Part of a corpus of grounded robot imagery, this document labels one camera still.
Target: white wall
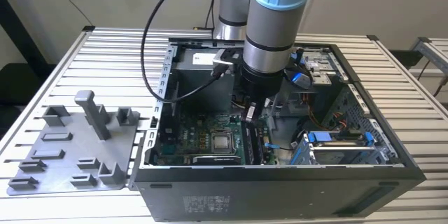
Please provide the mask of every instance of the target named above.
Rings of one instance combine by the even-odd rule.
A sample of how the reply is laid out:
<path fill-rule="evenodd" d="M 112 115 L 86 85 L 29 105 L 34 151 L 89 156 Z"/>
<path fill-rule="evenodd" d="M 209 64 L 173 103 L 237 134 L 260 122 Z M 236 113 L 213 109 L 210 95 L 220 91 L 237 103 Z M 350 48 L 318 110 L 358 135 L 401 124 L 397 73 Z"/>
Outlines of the white wall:
<path fill-rule="evenodd" d="M 448 0 L 312 0 L 305 33 L 377 35 L 389 49 L 448 38 Z"/>
<path fill-rule="evenodd" d="M 188 29 L 202 26 L 209 1 L 166 0 L 153 21 L 153 27 Z M 57 62 L 82 26 L 86 25 L 84 17 L 68 0 L 9 2 L 44 56 L 52 62 Z M 142 27 L 157 0 L 73 2 L 96 26 Z M 184 3 L 188 3 L 188 7 L 181 9 L 180 5 Z M 409 49 L 418 36 L 448 38 L 446 13 L 446 0 L 310 0 L 300 31 L 322 34 L 374 34 L 388 48 Z M 13 61 L 21 61 L 16 48 L 4 40 L 0 32 L 0 48 L 4 55 L 12 57 Z"/>
<path fill-rule="evenodd" d="M 8 0 L 46 59 L 62 57 L 86 21 L 68 0 Z M 144 27 L 157 0 L 72 0 L 96 26 Z M 156 28 L 202 26 L 210 0 L 166 0 Z"/>

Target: robotic arm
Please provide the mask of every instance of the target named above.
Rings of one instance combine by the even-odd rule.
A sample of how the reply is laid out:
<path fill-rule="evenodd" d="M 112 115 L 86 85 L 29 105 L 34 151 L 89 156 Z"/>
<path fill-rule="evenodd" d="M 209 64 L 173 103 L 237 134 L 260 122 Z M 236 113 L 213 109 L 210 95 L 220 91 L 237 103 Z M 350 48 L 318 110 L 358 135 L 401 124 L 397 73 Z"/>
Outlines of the robotic arm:
<path fill-rule="evenodd" d="M 228 13 L 225 16 L 240 22 L 244 18 L 232 6 L 225 7 L 225 3 L 237 6 L 234 1 L 237 0 L 225 0 L 220 6 L 220 21 L 228 24 L 232 21 L 222 17 L 222 13 Z M 278 92 L 305 2 L 306 0 L 249 0 L 241 68 L 241 85 L 250 97 L 245 116 L 248 122 L 257 118 L 265 99 Z"/>

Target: motherboard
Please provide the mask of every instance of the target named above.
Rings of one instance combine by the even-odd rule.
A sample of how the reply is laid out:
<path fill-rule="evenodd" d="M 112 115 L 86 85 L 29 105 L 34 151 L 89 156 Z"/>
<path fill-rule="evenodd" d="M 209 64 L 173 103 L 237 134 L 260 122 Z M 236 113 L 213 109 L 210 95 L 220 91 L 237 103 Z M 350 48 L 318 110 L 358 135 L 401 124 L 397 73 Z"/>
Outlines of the motherboard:
<path fill-rule="evenodd" d="M 180 116 L 177 139 L 161 143 L 158 165 L 245 165 L 248 141 L 240 115 Z M 257 123 L 257 139 L 270 142 L 265 121 Z M 274 164 L 273 152 L 265 151 L 264 165 Z"/>

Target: aluminum table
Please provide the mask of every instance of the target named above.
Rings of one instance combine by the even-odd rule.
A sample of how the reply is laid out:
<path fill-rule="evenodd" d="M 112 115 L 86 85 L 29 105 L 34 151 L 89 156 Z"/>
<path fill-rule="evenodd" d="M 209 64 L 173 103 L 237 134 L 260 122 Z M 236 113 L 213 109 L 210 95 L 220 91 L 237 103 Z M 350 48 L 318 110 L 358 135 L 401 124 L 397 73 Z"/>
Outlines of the aluminum table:
<path fill-rule="evenodd" d="M 140 29 L 82 31 L 52 75 L 0 141 L 0 220 L 10 223 L 152 223 L 137 191 L 8 196 L 9 178 L 44 127 L 45 107 L 62 104 L 81 112 L 73 97 L 93 90 L 94 102 L 108 111 L 130 106 L 141 114 L 134 143 L 149 128 L 154 98 L 144 87 L 138 64 Z M 145 67 L 157 84 L 169 37 L 209 38 L 209 31 L 150 30 Z M 366 36 L 298 34 L 297 42 L 337 44 L 364 88 L 414 157 L 428 180 L 365 219 L 278 220 L 250 223 L 448 223 L 448 111 L 430 96 L 382 44 Z M 136 148 L 128 174 L 133 167 Z"/>

